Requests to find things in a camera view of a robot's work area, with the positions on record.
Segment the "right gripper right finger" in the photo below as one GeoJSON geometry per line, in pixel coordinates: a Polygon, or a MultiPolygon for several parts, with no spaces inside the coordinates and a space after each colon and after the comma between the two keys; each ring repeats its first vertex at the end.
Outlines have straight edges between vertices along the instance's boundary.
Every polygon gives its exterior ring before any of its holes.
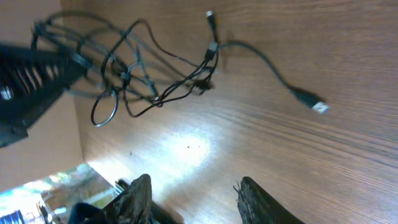
{"type": "Polygon", "coordinates": [[[243,224],[304,224],[249,176],[233,189],[243,224]]]}

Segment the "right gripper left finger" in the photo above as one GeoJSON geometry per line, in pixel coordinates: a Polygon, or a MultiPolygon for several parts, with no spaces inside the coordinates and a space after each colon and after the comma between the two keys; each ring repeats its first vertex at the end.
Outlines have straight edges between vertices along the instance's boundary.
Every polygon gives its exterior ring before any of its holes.
{"type": "Polygon", "coordinates": [[[151,204],[151,178],[142,174],[84,224],[148,224],[151,204]]]}

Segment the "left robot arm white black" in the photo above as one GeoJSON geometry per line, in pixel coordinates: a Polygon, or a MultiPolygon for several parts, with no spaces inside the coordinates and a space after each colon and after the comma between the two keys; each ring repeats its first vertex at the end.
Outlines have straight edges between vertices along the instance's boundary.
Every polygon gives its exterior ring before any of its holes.
{"type": "Polygon", "coordinates": [[[63,52],[1,44],[1,147],[28,137],[28,130],[87,73],[63,52]]]}

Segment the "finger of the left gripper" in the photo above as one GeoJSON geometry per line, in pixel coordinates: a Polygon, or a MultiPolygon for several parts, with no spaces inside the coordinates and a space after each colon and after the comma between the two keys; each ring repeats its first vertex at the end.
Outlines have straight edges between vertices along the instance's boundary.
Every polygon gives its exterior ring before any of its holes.
{"type": "Polygon", "coordinates": [[[1,44],[1,147],[28,130],[87,73],[67,54],[1,44]]]}

